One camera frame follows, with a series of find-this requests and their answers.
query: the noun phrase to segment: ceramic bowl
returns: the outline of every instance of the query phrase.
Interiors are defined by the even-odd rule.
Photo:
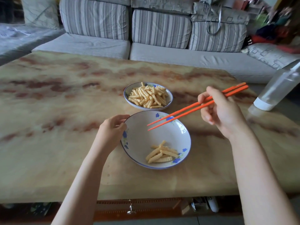
[[[174,120],[148,131],[149,128],[160,122],[151,126],[147,126],[147,124],[167,115],[154,110],[141,111],[133,114],[125,121],[127,129],[123,132],[121,144],[127,155],[137,164],[150,169],[161,170],[177,165],[189,154],[191,145],[190,134],[179,120]],[[159,145],[163,140],[167,142],[165,146],[174,148],[179,152],[179,158],[170,162],[148,164],[146,156],[153,151],[151,146]]]
[[[151,82],[144,82],[145,83],[145,86],[149,85],[149,86],[156,86],[158,84],[155,84],[155,83],[151,83]],[[154,110],[154,111],[159,111],[159,110],[163,110],[163,109],[166,109],[168,106],[171,105],[171,102],[173,101],[173,95],[172,93],[166,88],[166,92],[168,93],[168,97],[166,98],[166,102],[167,102],[167,105],[162,107],[162,108],[157,108],[157,109],[150,109],[150,108],[144,108],[142,106],[137,106],[135,105],[134,103],[130,102],[128,100],[128,97],[130,95],[130,93],[132,92],[132,89],[133,88],[137,88],[137,87],[140,87],[142,85],[141,82],[138,82],[138,83],[134,83],[134,84],[131,84],[129,86],[127,86],[127,88],[125,88],[124,90],[124,98],[126,99],[126,101],[131,105],[131,106],[134,106],[135,108],[137,109],[140,109],[140,110]]]

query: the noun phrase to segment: orange chopsticks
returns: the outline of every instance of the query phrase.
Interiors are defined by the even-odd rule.
[[[231,92],[225,94],[226,97],[229,97],[229,96],[232,96],[232,95],[234,95],[234,94],[236,94],[236,93],[238,93],[238,92],[241,92],[241,91],[243,91],[243,90],[246,90],[248,87],[249,87],[249,86],[246,85],[246,83],[241,83],[241,84],[238,84],[238,85],[236,85],[236,86],[232,86],[232,87],[230,87],[230,88],[227,88],[227,89],[223,90],[222,92],[223,92],[223,93],[226,93],[226,92],[229,92],[229,91],[233,90],[233,91],[231,91]],[[207,102],[207,101],[210,100],[210,99],[212,99],[211,96],[207,97],[207,98],[204,100],[204,102]],[[171,122],[171,121],[174,121],[174,120],[176,120],[176,119],[178,119],[178,118],[180,118],[180,117],[182,117],[182,116],[188,115],[188,114],[190,114],[190,113],[192,113],[192,112],[194,112],[194,111],[196,111],[196,110],[199,110],[199,109],[202,109],[202,108],[204,108],[204,107],[207,107],[207,106],[209,106],[210,104],[213,104],[213,103],[214,103],[213,100],[210,101],[210,102],[207,102],[207,103],[205,103],[205,104],[203,104],[203,105],[201,105],[201,106],[198,106],[198,107],[196,107],[196,108],[194,108],[194,109],[191,109],[191,110],[189,110],[189,111],[187,111],[187,112],[185,112],[185,113],[183,113],[183,114],[181,114],[181,115],[178,115],[177,117],[174,117],[174,118],[172,118],[172,119],[170,119],[170,120],[168,120],[168,121],[166,121],[166,122],[164,122],[164,123],[162,123],[162,124],[159,124],[159,125],[157,125],[157,126],[155,126],[155,127],[153,127],[153,128],[150,128],[150,129],[148,129],[148,131],[150,131],[150,130],[152,130],[152,129],[155,129],[155,128],[157,128],[157,127],[160,127],[160,126],[162,126],[162,125],[164,125],[164,124],[166,124],[166,123],[169,123],[169,122]],[[154,121],[154,122],[148,124],[147,126],[152,125],[152,124],[155,124],[155,123],[157,123],[157,122],[159,122],[159,121],[161,121],[161,120],[164,120],[164,119],[166,119],[166,118],[169,118],[169,117],[171,117],[171,116],[173,116],[173,115],[179,114],[179,113],[181,113],[182,111],[185,111],[185,110],[190,109],[190,108],[192,108],[192,107],[194,107],[194,106],[197,106],[197,105],[200,105],[200,103],[199,103],[199,102],[195,102],[195,103],[193,103],[192,105],[189,105],[189,106],[187,106],[187,107],[185,107],[185,108],[183,108],[183,109],[180,109],[180,110],[178,110],[178,111],[176,111],[176,112],[174,112],[174,113],[171,113],[171,114],[167,115],[166,117],[163,117],[163,118],[161,118],[161,119],[159,119],[159,120],[157,120],[157,121]]]

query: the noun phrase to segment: forearm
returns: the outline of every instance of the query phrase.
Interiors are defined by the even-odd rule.
[[[52,224],[92,224],[107,156],[90,150]]]
[[[298,224],[298,217],[253,131],[245,127],[230,143],[245,224]]]

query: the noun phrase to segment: marble-pattern tabletop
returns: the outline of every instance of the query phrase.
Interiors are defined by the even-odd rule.
[[[125,101],[123,90],[140,81],[173,93],[166,113],[197,101],[208,85],[238,84],[223,70],[54,52],[34,52],[0,67],[0,203],[62,201],[103,120],[139,112]],[[253,107],[251,90],[234,98],[284,190],[299,192],[298,125],[276,109]],[[119,145],[105,163],[98,199],[238,194],[228,140],[200,112],[180,120],[192,139],[182,163],[150,170]]]

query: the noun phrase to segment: fries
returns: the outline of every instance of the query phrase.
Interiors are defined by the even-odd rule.
[[[145,86],[141,82],[141,87],[134,87],[130,93],[128,100],[137,106],[144,108],[157,109],[167,105],[166,97],[168,94],[166,89],[161,86]]]
[[[164,146],[165,143],[166,141],[164,140],[159,146],[151,146],[154,150],[146,157],[148,163],[165,163],[172,161],[173,157],[179,157],[178,152],[175,149]]]

